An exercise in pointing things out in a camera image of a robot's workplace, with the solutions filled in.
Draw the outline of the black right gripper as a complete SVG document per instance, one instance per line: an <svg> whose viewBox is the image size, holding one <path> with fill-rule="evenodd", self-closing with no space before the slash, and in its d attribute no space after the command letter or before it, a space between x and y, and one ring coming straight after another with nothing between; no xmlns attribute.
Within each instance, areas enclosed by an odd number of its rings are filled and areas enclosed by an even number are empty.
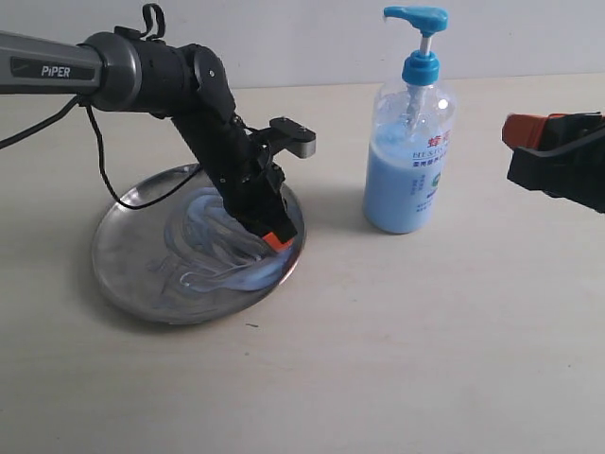
<svg viewBox="0 0 605 454"><path fill-rule="evenodd" d="M509 181L604 211L603 113L512 113L501 135L512 150Z"/></svg>

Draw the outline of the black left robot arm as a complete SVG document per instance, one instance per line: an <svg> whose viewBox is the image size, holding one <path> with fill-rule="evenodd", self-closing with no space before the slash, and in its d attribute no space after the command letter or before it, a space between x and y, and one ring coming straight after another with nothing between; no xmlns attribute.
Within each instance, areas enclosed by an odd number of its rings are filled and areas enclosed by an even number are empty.
<svg viewBox="0 0 605 454"><path fill-rule="evenodd" d="M284 172L247 132L221 59L208 47L98 32L79 45L1 35L4 95L77 95L103 112L168 118L223 199L227 213L276 251L297 229L286 212Z"/></svg>

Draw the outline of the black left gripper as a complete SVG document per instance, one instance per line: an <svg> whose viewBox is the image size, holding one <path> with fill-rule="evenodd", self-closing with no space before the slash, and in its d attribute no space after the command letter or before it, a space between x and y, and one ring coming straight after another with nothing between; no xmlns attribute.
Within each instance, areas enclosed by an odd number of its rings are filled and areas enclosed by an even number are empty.
<svg viewBox="0 0 605 454"><path fill-rule="evenodd" d="M211 138L207 174L228 214L272 250L291 247L298 230L282 195L285 174L268 149L238 127L215 132Z"/></svg>

